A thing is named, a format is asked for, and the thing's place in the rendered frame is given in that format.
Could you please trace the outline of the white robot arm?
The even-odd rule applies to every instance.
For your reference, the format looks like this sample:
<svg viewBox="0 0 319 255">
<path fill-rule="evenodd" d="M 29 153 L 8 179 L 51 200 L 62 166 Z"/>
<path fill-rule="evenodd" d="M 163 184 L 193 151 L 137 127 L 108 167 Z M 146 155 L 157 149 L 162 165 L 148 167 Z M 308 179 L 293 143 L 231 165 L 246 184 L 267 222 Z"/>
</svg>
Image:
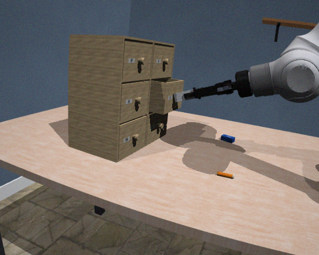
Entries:
<svg viewBox="0 0 319 255">
<path fill-rule="evenodd" d="M 255 97 L 280 95 L 305 103 L 319 96 L 319 23 L 297 36 L 276 61 L 251 66 L 248 79 Z"/>
</svg>

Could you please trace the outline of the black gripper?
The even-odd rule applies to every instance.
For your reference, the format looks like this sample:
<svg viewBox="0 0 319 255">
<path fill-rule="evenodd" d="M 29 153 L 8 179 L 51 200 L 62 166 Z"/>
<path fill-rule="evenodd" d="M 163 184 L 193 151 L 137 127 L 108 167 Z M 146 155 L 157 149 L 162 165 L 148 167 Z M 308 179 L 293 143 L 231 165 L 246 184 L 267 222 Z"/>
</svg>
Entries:
<svg viewBox="0 0 319 255">
<path fill-rule="evenodd" d="M 201 99 L 201 97 L 212 96 L 212 95 L 223 95 L 232 94 L 234 90 L 238 91 L 241 98 L 252 96 L 253 93 L 250 89 L 250 83 L 248 79 L 247 70 L 237 72 L 235 74 L 235 82 L 231 83 L 231 80 L 227 80 L 221 83 L 215 84 L 215 86 L 204 87 L 204 88 L 193 88 L 184 92 L 174 93 L 175 102 L 189 100 L 189 99 Z M 228 92 L 229 91 L 229 92 Z"/>
</svg>

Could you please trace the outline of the orange-brown cylinder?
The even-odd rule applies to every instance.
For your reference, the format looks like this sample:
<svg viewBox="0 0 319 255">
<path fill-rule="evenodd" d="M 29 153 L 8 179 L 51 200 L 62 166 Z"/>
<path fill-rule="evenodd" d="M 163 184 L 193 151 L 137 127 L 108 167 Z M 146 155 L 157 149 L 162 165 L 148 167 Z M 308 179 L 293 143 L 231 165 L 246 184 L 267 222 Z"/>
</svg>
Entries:
<svg viewBox="0 0 319 255">
<path fill-rule="evenodd" d="M 233 178 L 234 178 L 234 175 L 232 175 L 232 174 L 227 174 L 227 173 L 222 173 L 222 172 L 217 172 L 217 175 L 218 175 L 218 176 L 227 177 L 227 178 L 230 178 L 230 179 L 233 179 Z"/>
</svg>

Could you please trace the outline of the dark brown wooden chest of drawers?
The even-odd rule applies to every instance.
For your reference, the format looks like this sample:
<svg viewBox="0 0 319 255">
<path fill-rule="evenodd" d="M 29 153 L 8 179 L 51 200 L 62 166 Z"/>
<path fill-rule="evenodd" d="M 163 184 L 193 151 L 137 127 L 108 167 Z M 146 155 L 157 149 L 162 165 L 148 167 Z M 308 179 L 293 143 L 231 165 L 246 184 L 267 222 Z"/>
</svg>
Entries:
<svg viewBox="0 0 319 255">
<path fill-rule="evenodd" d="M 125 40 L 126 39 L 126 40 Z M 122 80 L 124 41 L 152 44 L 150 77 Z M 139 42 L 146 41 L 146 42 Z M 94 156 L 119 162 L 146 144 L 154 45 L 173 47 L 160 41 L 115 35 L 70 35 L 68 75 L 68 135 L 69 147 Z M 120 121 L 122 82 L 149 81 L 147 112 Z M 145 145 L 118 159 L 119 126 L 137 117 L 147 116 Z"/>
</svg>

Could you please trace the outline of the brown wooden drawer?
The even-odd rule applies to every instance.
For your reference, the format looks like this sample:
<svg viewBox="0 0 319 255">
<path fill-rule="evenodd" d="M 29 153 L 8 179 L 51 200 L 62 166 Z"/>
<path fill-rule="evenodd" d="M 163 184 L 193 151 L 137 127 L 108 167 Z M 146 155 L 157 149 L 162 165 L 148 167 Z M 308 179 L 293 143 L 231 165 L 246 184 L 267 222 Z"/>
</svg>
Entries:
<svg viewBox="0 0 319 255">
<path fill-rule="evenodd" d="M 120 124 L 118 159 L 145 145 L 146 120 L 143 115 Z"/>
<path fill-rule="evenodd" d="M 167 114 L 149 113 L 146 144 L 165 134 Z"/>
</svg>

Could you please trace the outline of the tan wooden drawer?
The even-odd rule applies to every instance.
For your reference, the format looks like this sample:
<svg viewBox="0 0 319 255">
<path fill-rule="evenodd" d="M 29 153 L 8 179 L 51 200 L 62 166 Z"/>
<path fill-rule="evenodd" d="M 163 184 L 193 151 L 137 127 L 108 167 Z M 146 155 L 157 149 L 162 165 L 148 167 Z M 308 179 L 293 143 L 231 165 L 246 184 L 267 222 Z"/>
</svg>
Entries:
<svg viewBox="0 0 319 255">
<path fill-rule="evenodd" d="M 147 112 L 149 81 L 122 82 L 120 121 L 141 115 Z"/>
<path fill-rule="evenodd" d="M 124 41 L 122 80 L 150 77 L 152 49 L 152 44 Z"/>
<path fill-rule="evenodd" d="M 182 101 L 175 102 L 174 94 L 183 92 L 184 80 L 151 79 L 149 112 L 167 114 L 181 108 Z"/>
<path fill-rule="evenodd" d="M 154 45 L 152 77 L 171 75 L 173 50 L 173 47 Z"/>
</svg>

